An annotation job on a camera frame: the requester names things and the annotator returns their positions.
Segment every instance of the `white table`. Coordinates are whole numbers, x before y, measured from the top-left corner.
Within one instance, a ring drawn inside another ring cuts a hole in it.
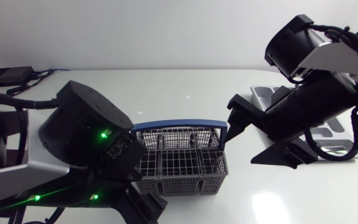
[[[288,85],[278,73],[256,70],[72,71],[56,73],[18,98],[49,100],[68,80],[98,90],[133,123],[181,118],[226,121],[227,103],[236,93],[249,100],[251,85]],[[45,116],[51,112],[41,111]],[[348,115],[340,119],[351,131]],[[257,128],[246,128],[226,144],[229,175],[219,193],[165,197],[168,206],[159,223],[358,223],[358,161],[317,162],[297,170],[251,165],[250,160],[269,144]],[[24,221],[42,221],[53,209],[28,207]],[[0,218],[0,223],[7,219]],[[68,208],[57,223],[124,220],[110,208]]]

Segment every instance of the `dishwasher cutlery basket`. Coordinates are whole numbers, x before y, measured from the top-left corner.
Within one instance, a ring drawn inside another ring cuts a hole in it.
[[[135,124],[131,134],[147,152],[136,165],[142,194],[216,194],[227,176],[224,121],[176,119]]]

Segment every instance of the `black cable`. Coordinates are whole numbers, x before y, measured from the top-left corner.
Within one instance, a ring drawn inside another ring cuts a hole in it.
[[[308,24],[308,28],[317,30],[320,32],[327,32],[329,30],[334,30],[338,32],[338,39],[343,41],[346,45],[348,45],[351,49],[355,50],[358,53],[358,35],[349,32],[349,28],[345,29],[334,27],[334,26],[320,26],[314,24]]]
[[[15,213],[9,217],[8,224],[22,224],[24,218],[25,206],[20,206]]]
[[[23,162],[24,153],[25,153],[25,142],[27,140],[27,119],[22,108],[15,107],[17,111],[17,116],[19,117],[19,128],[20,128],[20,141],[19,141],[19,150],[17,151],[16,165],[20,165]]]
[[[23,224],[45,224],[45,223],[40,222],[40,221],[31,221],[31,222],[26,222],[26,223],[23,223]]]
[[[60,215],[62,215],[64,210],[65,208],[62,207],[56,208],[55,212],[50,216],[50,218],[45,219],[45,224],[54,224],[58,220]]]
[[[313,140],[313,137],[310,132],[310,125],[307,122],[303,123],[303,132],[305,133],[306,142],[309,144],[310,148],[320,157],[329,161],[347,161],[352,159],[358,153],[358,108],[352,110],[352,126],[353,126],[353,136],[354,143],[352,148],[343,156],[334,156],[324,152],[320,147],[317,146],[316,142]]]
[[[29,108],[29,109],[51,109],[51,108],[56,108],[58,106],[56,100],[48,100],[48,101],[20,100],[2,93],[0,93],[0,104],[9,105],[9,106],[18,106],[21,108]]]
[[[48,70],[44,70],[41,72],[34,72],[32,75],[34,76],[32,79],[36,80],[38,79],[37,82],[31,84],[31,85],[24,85],[24,86],[19,86],[19,87],[15,87],[12,89],[9,89],[6,91],[6,94],[9,96],[17,96],[21,93],[23,93],[24,91],[38,85],[40,82],[44,81],[46,78],[48,78],[51,74],[53,74],[55,71],[69,71],[67,69],[48,69]]]
[[[54,224],[58,220],[60,215],[62,215],[64,210],[65,210],[65,208],[62,208],[62,207],[56,208],[54,213],[50,216],[50,218],[45,219],[45,222],[31,221],[31,222],[26,222],[23,224]]]
[[[292,83],[292,84],[300,85],[300,84],[304,84],[304,83],[306,82],[305,79],[302,79],[302,80],[297,81],[297,80],[294,80],[292,77],[287,77],[286,75],[284,75],[284,76],[285,76],[285,77],[287,78],[287,80],[288,80],[290,83]]]

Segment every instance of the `blue basket handle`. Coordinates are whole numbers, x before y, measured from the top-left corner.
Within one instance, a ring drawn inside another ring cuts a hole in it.
[[[174,127],[201,127],[201,128],[218,128],[221,130],[219,139],[219,150],[224,150],[224,139],[227,134],[227,124],[225,121],[215,121],[208,119],[173,119],[165,121],[151,121],[135,124],[131,134],[136,137],[136,132],[150,129],[174,128]]]

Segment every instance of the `white wall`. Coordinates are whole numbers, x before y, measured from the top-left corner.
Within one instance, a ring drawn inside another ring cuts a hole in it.
[[[0,67],[271,70],[297,14],[358,31],[358,0],[0,0]]]

